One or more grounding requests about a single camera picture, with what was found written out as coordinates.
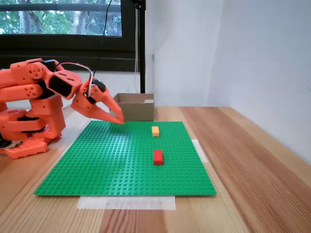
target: cable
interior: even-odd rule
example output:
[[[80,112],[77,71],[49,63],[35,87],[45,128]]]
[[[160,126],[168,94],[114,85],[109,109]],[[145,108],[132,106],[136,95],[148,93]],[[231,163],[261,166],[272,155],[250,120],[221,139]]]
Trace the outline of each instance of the cable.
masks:
[[[135,10],[135,67],[134,67],[134,88],[136,93],[136,75],[138,73],[138,9]]]
[[[108,7],[107,7],[107,10],[106,10],[106,19],[105,19],[105,26],[104,26],[104,33],[102,35],[102,42],[101,42],[101,48],[103,47],[103,39],[105,37],[105,31],[106,31],[106,24],[107,24],[107,16],[108,16],[108,10],[109,10],[109,7],[110,7],[110,4],[111,4],[112,0],[110,0],[109,4],[108,4]],[[98,65],[99,65],[99,60],[101,58],[101,55],[102,55],[102,52],[100,51],[99,54],[98,54],[98,59],[97,59],[97,64],[95,66],[95,69],[94,69],[94,72],[93,72],[93,75],[95,75],[95,72],[98,68]]]
[[[91,94],[91,84],[92,84],[92,80],[93,80],[93,76],[94,76],[92,70],[88,66],[80,64],[78,62],[61,62],[61,63],[58,63],[56,65],[54,72],[56,72],[57,67],[62,65],[62,64],[72,64],[72,65],[80,66],[80,67],[83,67],[89,71],[88,88],[87,88],[87,97],[89,97]]]

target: red lego brick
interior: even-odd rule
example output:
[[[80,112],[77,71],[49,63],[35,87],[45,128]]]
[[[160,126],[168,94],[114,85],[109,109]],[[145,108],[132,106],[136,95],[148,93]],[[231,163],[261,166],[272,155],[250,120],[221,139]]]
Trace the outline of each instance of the red lego brick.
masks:
[[[154,150],[154,165],[163,165],[162,150]]]

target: white wall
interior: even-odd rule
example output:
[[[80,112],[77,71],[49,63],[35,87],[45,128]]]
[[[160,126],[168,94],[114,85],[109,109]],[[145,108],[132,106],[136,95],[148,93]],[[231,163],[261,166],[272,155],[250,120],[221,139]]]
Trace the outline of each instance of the white wall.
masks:
[[[222,4],[147,1],[146,78],[154,82],[156,105],[205,106]]]
[[[88,79],[89,73],[86,71],[78,71],[82,82]],[[140,92],[140,85],[139,85],[139,74],[134,76],[132,72],[102,72],[97,71],[95,74],[95,78],[99,81],[102,81],[106,87],[108,88],[110,94],[114,96],[117,93],[136,93]],[[63,105],[67,106],[70,105],[72,102],[71,100],[63,99]],[[8,108],[17,108],[17,109],[30,109],[30,104],[28,100],[22,101],[15,101],[15,102],[8,102]]]
[[[311,1],[225,0],[208,106],[231,106],[311,162]]]

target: white cable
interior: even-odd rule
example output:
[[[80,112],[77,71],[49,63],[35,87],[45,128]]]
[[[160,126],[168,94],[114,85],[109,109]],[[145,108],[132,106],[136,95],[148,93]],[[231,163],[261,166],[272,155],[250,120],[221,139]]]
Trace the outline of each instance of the white cable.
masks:
[[[93,72],[92,72],[92,70],[88,66],[85,66],[85,65],[77,63],[77,62],[61,62],[61,63],[58,63],[56,65],[54,72],[56,72],[57,67],[61,66],[62,64],[72,64],[72,65],[80,66],[80,67],[83,67],[83,68],[85,68],[85,69],[87,69],[89,71],[88,88],[87,88],[87,97],[89,97],[90,94],[91,94],[91,84],[92,84],[92,80],[93,80]]]
[[[136,93],[136,75],[138,73],[138,9],[135,10],[135,67],[134,67],[134,88]]]

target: wooden tabletop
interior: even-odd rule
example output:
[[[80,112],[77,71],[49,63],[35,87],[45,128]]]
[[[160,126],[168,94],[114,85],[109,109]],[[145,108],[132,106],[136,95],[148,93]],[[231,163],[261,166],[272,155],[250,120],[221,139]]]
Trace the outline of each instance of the wooden tabletop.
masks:
[[[183,121],[199,140],[215,197],[176,197],[175,211],[78,210],[79,197],[37,197],[36,188],[89,122],[71,109],[64,114],[63,137],[47,153],[0,156],[0,233],[311,232],[311,167],[225,107],[156,108],[157,121]]]

